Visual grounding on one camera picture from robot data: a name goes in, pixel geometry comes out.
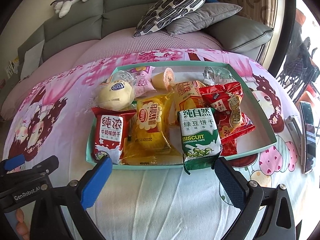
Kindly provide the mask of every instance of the round bun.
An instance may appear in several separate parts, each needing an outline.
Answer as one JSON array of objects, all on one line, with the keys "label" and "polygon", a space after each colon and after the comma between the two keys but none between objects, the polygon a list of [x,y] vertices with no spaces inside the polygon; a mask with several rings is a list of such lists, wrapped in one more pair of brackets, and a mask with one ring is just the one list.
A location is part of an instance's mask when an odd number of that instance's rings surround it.
[{"label": "round bun", "polygon": [[104,109],[119,111],[129,106],[133,99],[132,86],[126,81],[115,80],[101,88],[97,96],[97,105]]}]

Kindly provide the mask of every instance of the gray sofa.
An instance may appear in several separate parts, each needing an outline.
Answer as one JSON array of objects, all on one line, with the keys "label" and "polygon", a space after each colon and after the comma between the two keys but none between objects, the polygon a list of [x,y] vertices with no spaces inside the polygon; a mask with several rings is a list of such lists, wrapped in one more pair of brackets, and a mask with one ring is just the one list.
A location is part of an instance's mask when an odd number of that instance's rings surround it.
[{"label": "gray sofa", "polygon": [[[0,92],[0,106],[20,80],[26,51],[44,40],[40,65],[58,52],[80,42],[101,40],[110,33],[137,26],[158,0],[88,0],[74,4],[69,13],[46,20],[19,48],[20,65]],[[273,30],[261,23],[232,16],[204,30],[227,51],[256,60]]]}]

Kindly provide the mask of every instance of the yellow bread package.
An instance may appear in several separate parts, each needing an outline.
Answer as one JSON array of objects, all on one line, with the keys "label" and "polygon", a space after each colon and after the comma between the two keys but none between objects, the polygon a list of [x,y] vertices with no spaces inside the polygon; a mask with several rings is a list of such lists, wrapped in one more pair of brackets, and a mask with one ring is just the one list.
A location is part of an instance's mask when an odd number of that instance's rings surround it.
[{"label": "yellow bread package", "polygon": [[205,103],[199,92],[200,84],[202,83],[197,81],[187,81],[175,84],[173,88],[173,98],[176,125],[179,124],[177,120],[179,111],[205,107]]},{"label": "yellow bread package", "polygon": [[125,143],[123,164],[170,165],[182,163],[182,154],[169,141],[168,116],[172,93],[137,100],[137,119]]}]

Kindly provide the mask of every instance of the phone screen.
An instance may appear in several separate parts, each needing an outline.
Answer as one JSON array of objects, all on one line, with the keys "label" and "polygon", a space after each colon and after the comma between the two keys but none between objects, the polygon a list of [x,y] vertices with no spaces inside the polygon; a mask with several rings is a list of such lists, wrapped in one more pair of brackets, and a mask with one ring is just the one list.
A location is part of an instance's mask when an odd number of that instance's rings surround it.
[{"label": "phone screen", "polygon": [[316,130],[313,121],[311,105],[300,103],[304,119],[304,129],[306,132],[306,168],[305,172],[310,171],[316,166]]}]

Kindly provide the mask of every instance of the red candy package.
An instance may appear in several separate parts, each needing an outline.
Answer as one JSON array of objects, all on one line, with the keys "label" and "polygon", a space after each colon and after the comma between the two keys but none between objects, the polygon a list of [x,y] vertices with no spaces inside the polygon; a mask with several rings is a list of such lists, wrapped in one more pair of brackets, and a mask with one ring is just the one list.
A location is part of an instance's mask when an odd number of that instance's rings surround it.
[{"label": "red candy package", "polygon": [[92,111],[97,117],[92,157],[100,160],[104,155],[109,155],[113,164],[119,164],[123,157],[124,140],[128,137],[129,120],[137,111],[116,112],[100,107],[93,107]]},{"label": "red candy package", "polygon": [[208,106],[217,110],[214,119],[222,144],[255,129],[251,120],[240,110],[243,97],[240,82],[200,88],[200,94]]},{"label": "red candy package", "polygon": [[220,156],[226,157],[237,154],[237,138],[222,145],[222,152]]}]

